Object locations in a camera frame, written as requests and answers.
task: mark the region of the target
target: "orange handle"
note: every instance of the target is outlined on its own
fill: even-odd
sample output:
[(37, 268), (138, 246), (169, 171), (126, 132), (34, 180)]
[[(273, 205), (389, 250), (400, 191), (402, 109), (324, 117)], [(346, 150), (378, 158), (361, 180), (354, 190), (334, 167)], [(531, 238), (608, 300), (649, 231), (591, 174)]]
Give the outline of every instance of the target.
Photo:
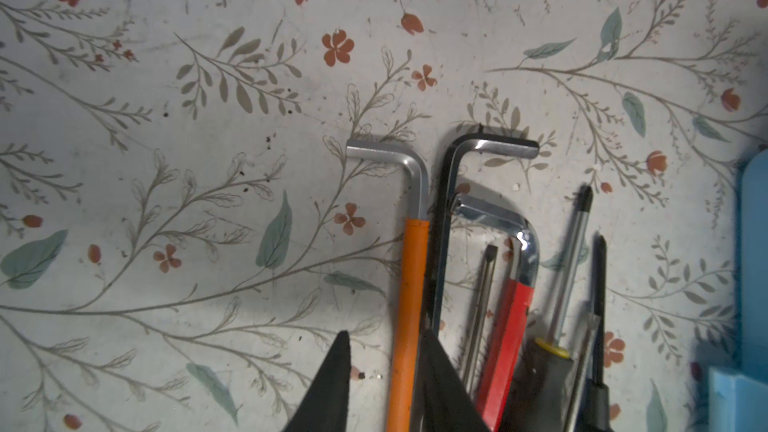
[(402, 238), (400, 304), (392, 353), (387, 432), (406, 432), (410, 427), (428, 234), (428, 221), (406, 219), (406, 231)]

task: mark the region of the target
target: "floral pattern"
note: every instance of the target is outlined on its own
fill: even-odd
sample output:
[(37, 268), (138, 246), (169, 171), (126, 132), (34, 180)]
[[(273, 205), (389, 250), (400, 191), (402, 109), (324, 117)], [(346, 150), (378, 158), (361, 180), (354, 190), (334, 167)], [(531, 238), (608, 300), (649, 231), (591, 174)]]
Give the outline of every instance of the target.
[[(434, 185), (447, 144), (483, 130), (540, 148), (467, 154), (456, 186), (537, 230), (532, 334), (591, 184), (612, 427), (704, 428), (706, 370), (734, 359), (739, 326), (734, 245), (712, 241), (733, 236), (739, 171), (768, 143), (766, 8), (0, 0), (0, 343), (29, 371), (2, 384), (5, 423), (277, 432), (347, 330), (351, 420), (381, 427), (360, 398), (386, 396), (409, 191), (344, 144), (407, 144)], [(489, 243), (486, 334), (512, 240), (453, 219), (439, 338), (456, 364)]]

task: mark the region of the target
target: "yellow ring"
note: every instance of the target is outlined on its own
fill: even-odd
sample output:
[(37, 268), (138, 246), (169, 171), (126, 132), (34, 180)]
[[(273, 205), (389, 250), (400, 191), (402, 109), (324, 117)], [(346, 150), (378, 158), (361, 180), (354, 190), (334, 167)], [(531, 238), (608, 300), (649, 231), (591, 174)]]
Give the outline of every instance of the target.
[(543, 350), (546, 350), (550, 354), (557, 355), (558, 357), (562, 357), (563, 359), (570, 359), (571, 353), (568, 352), (566, 349), (563, 349), (562, 347), (558, 347), (557, 345), (552, 345), (546, 343), (541, 337), (536, 337), (536, 345), (541, 347)]

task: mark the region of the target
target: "blue container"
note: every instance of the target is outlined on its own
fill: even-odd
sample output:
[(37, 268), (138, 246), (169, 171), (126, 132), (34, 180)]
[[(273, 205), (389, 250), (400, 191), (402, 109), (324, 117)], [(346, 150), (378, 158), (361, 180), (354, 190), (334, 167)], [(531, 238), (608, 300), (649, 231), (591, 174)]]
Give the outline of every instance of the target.
[(710, 369), (710, 432), (768, 432), (768, 151), (741, 190), (741, 370)]

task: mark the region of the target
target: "red handle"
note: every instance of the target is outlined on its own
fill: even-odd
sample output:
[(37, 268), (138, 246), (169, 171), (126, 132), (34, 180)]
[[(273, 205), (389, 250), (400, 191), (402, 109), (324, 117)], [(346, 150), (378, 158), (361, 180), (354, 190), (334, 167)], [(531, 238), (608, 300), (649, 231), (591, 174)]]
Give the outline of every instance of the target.
[(533, 288), (507, 279), (476, 404), (491, 432), (495, 432), (502, 422), (532, 300)]

